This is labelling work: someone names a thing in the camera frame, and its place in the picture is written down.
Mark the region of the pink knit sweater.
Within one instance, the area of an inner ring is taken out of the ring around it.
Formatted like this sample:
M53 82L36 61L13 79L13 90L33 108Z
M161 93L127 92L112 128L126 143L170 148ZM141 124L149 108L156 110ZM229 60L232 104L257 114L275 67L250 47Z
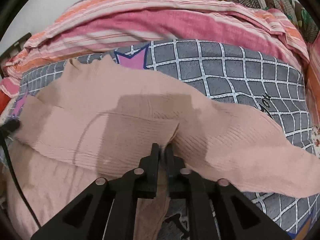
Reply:
M133 239L159 239L173 200L182 202L188 222L185 201L169 197L168 145L186 168L211 181L227 179L244 196L319 194L319 159L289 142L264 112L212 100L110 55L89 64L68 59L58 79L16 106L21 125L7 150L16 178L7 181L7 198L21 239L32 239L97 178L114 180L137 168L153 144L160 149L157 193L138 199Z

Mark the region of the red cloth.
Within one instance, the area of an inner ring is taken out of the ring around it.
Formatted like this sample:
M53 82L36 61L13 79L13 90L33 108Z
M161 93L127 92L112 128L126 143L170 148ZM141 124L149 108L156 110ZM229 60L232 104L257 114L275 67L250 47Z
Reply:
M2 114L10 101L11 97L7 96L7 94L0 90L0 114Z

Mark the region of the dark wooden headboard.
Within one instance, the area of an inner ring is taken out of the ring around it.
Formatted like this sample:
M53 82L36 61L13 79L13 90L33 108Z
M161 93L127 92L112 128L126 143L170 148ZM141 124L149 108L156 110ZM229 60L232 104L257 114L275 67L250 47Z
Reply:
M5 63L12 57L16 56L22 49L25 42L31 37L31 33L27 33L12 44L4 53L1 54L1 78L7 77L7 74L4 72Z

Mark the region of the floral pillow edge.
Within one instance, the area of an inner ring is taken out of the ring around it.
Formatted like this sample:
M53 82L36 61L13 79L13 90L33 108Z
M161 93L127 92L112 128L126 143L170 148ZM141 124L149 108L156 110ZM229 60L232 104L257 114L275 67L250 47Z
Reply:
M312 127L311 139L316 156L320 157L320 128L317 126Z

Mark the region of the grey grid bed sheet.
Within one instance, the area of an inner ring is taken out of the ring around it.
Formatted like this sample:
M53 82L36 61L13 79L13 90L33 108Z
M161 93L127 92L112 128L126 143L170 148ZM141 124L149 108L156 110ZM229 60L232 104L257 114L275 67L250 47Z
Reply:
M242 47L199 40L144 42L77 59L89 64L107 54L122 66L140 63L140 69L179 79L213 100L255 107L282 127L289 142L315 155L304 78L300 71L279 59ZM47 63L26 71L20 81L17 103L58 79L66 63L67 60ZM245 195L292 239L304 238L319 218L319 194L300 199L275 193ZM169 235L179 239L184 237L183 233L186 236L188 222L182 212L182 202L173 200L159 239L168 239Z

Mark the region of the pink orange striped blanket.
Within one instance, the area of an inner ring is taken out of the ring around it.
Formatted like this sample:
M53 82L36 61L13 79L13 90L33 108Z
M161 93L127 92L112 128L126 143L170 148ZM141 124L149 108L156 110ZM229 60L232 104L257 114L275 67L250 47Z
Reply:
M5 63L1 90L16 97L23 73L31 68L167 38L228 43L288 61L305 74L307 106L319 125L319 34L306 43L281 11L224 0L78 1Z

